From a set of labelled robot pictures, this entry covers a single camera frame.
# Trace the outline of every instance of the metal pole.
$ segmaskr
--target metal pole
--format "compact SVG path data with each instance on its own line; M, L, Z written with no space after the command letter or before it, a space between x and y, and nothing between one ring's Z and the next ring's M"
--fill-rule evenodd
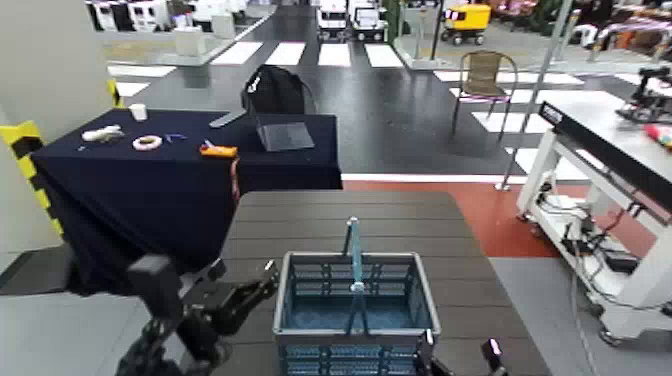
M429 60L436 57L436 43L439 40L439 31L441 29L441 16L443 15L443 0L439 1L439 11L436 14L436 26L434 27L434 41L432 41L432 56Z
M530 116L532 115L532 111L534 111L534 107L536 106L537 96L539 96L539 89L541 89L541 85L544 83L544 75L546 74L546 71L548 71L548 66L551 64L551 59L553 58L553 52L558 46L558 42L560 39L560 32L562 31L562 27L564 26L565 21L567 20L567 16L569 15L569 9L571 8L571 6L572 6L572 0L564 0L562 3L562 7L560 8L560 14L558 15L558 18L556 20L555 28L553 28L553 34L551 35L551 43L548 46L548 49L546 50L546 56L544 57L544 62L541 64L541 67L539 68L539 77L537 78L537 83L534 85L534 90L532 91L532 98L530 99L530 103L527 104L527 110L525 111L525 118L523 119L523 125L520 127L520 132L518 133L518 145L513 150L513 153L511 153L511 161L509 162L509 167L507 167L506 169L506 174L504 174L504 179L502 180L501 183L495 184L495 189L497 189L498 191L508 191L510 189L509 178L511 177L511 171L513 171L513 166L516 164L516 156L518 155L520 145L522 145L523 143L523 135L525 135L525 129L527 128L527 123L530 121Z
M602 46L607 39L607 35L609 35L609 33L603 33L602 31L597 34L595 38L595 44L593 44L593 48L590 49L590 55L588 55L589 63L594 63L597 60L597 54L602 50Z
M415 40L415 60L420 58L420 43L425 37L425 16L427 15L427 10L420 8L420 24L418 25L418 37Z
M565 37L562 38L562 44L560 44L558 51L555 53L556 61L565 60L565 48L569 44L569 40L572 38L572 34L574 34L574 26L576 26L576 22L579 20L580 16L581 9L574 9L572 11L572 15L569 17L569 22L567 23L567 28L565 29Z
M656 46L656 52L653 53L653 56L651 57L651 62L652 63L658 63L660 61L660 57L663 56L663 52L665 52L665 49L667 46L670 44L670 33L667 32L667 30L663 31L663 39L660 40L660 43Z
M399 2L399 28L397 29L397 37L404 35L404 18L406 18L406 3Z

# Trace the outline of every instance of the dark table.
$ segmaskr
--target dark table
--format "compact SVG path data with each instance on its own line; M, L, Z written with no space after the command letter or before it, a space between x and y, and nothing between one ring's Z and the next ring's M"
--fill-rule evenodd
M453 198L419 192L259 192L238 207L222 251L226 281L256 278L269 259L288 251L340 252L345 220L361 221L365 252L420 254L442 335L435 355L458 376L482 376L480 344L500 340L513 375L550 375L489 260ZM226 338L231 359L213 375L271 376L278 353L271 332L275 297Z
M135 122L128 110L111 110L33 154L33 160L75 251L87 289L128 293L126 268L146 253L167 254L181 269L216 258L235 204L231 161L202 157L207 138L238 146L241 193L257 190L341 189L336 118L261 115L262 123L303 121L315 148L267 153L251 119L224 128L208 124L224 112L149 110ZM126 137L114 144L86 143L85 130L119 124ZM137 137L179 133L186 140L139 152Z

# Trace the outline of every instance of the basket handle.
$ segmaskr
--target basket handle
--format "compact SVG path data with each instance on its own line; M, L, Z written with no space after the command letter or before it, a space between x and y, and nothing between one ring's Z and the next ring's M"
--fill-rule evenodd
M352 254L352 276L353 284L350 286L352 291L352 306L350 307L350 316L345 325L345 334L350 335L352 332L352 324L355 321L355 315L359 311L362 315L362 325L364 326L364 333L369 335L369 325L366 317L366 302L364 300L364 279L362 273L362 247L359 239L359 219L357 217L350 217L347 224L347 231L345 233L345 244L343 245L343 256L348 255L348 249Z

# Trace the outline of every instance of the red floor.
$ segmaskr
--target red floor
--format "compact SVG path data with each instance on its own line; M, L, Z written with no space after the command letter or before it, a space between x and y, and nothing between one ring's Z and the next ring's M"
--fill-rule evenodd
M516 198L521 186L498 192L489 183L380 183L343 182L352 191L446 192L455 197L481 249L489 257L559 257L553 245L532 233L532 225L516 219ZM583 196L587 186L561 186L561 193ZM599 224L611 218L598 218ZM631 252L644 256L655 238L628 216L613 231Z

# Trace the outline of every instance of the black backpack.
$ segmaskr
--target black backpack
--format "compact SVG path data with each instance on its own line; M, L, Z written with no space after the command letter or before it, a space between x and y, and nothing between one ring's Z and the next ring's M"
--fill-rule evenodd
M247 81L240 97L247 111L273 114L305 114L299 76L274 65L262 65Z

